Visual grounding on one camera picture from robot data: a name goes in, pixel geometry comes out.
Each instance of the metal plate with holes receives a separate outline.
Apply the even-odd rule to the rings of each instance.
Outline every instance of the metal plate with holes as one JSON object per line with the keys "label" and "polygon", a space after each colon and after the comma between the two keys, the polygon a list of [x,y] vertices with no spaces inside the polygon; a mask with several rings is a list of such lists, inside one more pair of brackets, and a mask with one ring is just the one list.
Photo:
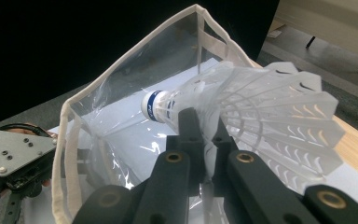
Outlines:
{"label": "metal plate with holes", "polygon": [[55,149],[56,140],[0,131],[0,176],[7,176]]}

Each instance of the gold screw insert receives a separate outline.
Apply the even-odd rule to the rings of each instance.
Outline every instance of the gold screw insert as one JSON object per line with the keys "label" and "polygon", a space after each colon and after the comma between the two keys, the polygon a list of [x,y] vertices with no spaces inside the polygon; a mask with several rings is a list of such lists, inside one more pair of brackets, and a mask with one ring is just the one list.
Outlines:
{"label": "gold screw insert", "polygon": [[252,162],[255,160],[255,158],[248,153],[242,152],[237,155],[237,160],[241,162]]}
{"label": "gold screw insert", "polygon": [[182,160],[182,154],[177,152],[168,153],[165,157],[165,160],[167,160],[168,162],[179,162]]}
{"label": "gold screw insert", "polygon": [[328,191],[328,190],[322,190],[319,191],[318,199],[321,200],[322,203],[336,208],[336,209],[342,209],[347,206],[347,203],[345,203],[345,200],[341,198],[339,195],[337,195],[335,192]]}

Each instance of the blue band on shuttlecock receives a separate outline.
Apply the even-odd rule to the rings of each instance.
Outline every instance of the blue band on shuttlecock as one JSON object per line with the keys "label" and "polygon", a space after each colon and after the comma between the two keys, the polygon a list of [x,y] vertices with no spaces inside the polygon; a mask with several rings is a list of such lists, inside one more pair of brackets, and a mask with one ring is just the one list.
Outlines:
{"label": "blue band on shuttlecock", "polygon": [[153,103],[159,93],[160,91],[153,92],[153,94],[150,95],[149,100],[147,101],[147,115],[153,121],[157,121],[156,117],[153,114]]}

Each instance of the cable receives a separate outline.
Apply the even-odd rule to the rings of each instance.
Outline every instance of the cable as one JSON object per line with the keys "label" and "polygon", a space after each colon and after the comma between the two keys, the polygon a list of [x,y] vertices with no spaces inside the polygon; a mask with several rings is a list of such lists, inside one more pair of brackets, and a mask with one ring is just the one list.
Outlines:
{"label": "cable", "polygon": [[12,123],[0,127],[0,131],[6,131],[10,129],[25,129],[39,136],[51,137],[50,134],[48,134],[48,132],[46,132],[42,128],[27,123]]}

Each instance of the clear plastic bag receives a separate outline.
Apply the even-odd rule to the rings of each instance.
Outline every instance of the clear plastic bag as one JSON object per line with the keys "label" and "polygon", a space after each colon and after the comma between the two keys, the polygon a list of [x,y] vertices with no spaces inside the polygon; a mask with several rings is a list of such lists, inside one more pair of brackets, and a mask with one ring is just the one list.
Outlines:
{"label": "clear plastic bag", "polygon": [[[194,5],[163,22],[68,99],[52,177],[56,222],[71,223],[101,186],[131,188],[147,179],[165,150],[165,137],[175,132],[145,118],[142,98],[152,90],[171,90],[222,60],[254,65],[207,10]],[[193,211],[199,211],[200,201],[191,202],[189,218],[197,220],[200,214]]]}

